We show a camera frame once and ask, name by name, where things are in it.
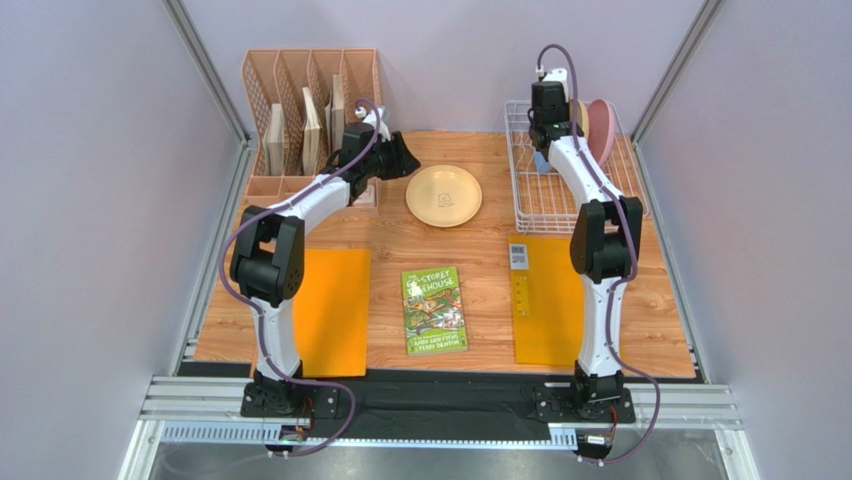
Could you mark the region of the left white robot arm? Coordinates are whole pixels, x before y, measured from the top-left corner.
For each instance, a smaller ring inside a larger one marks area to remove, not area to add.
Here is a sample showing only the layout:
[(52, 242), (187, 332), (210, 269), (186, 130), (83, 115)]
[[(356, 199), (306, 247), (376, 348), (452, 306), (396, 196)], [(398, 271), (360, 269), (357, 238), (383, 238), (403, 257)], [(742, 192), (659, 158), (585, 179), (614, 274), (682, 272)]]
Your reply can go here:
[(307, 413), (319, 393), (337, 396), (337, 384), (302, 378), (293, 320), (293, 300), (306, 274), (306, 237), (337, 212), (350, 207), (373, 178), (413, 174), (420, 162), (399, 131), (382, 132), (368, 122), (346, 126), (340, 150), (305, 188), (270, 207), (251, 205), (229, 242), (231, 263), (225, 284), (252, 310), (259, 358), (246, 385), (241, 415), (286, 418)]

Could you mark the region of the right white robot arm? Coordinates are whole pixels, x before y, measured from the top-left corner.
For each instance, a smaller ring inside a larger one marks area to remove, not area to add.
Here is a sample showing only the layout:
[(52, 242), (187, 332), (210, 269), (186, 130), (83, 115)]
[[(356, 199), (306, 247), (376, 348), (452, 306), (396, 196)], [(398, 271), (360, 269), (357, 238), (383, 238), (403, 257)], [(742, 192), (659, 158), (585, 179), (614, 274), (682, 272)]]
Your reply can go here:
[(577, 206), (570, 258), (583, 285), (584, 331), (567, 405), (583, 420), (607, 419), (625, 396), (619, 327), (626, 286), (636, 275), (643, 205), (600, 168), (569, 116), (562, 82), (534, 82), (531, 99), (531, 143)]

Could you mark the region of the cream yellow plate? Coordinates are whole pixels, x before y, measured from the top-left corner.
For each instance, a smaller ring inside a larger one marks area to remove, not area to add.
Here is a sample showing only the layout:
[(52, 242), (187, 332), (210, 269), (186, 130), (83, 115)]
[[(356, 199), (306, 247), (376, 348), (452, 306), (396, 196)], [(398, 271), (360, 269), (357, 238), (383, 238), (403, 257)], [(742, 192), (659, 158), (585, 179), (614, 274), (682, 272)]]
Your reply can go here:
[(421, 222), (451, 228), (468, 222), (478, 213), (483, 192), (478, 180), (467, 170), (436, 165), (412, 177), (405, 200), (411, 213)]

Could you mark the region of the blue plate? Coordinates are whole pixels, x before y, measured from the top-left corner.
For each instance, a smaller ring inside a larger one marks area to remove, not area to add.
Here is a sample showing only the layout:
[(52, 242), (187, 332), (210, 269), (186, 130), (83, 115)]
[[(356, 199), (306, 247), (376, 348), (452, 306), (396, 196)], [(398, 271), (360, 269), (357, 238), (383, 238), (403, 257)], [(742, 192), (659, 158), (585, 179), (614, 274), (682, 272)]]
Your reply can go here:
[(546, 174), (549, 173), (552, 169), (549, 161), (545, 158), (545, 156), (538, 150), (534, 152), (533, 162), (535, 165), (536, 172), (538, 174)]

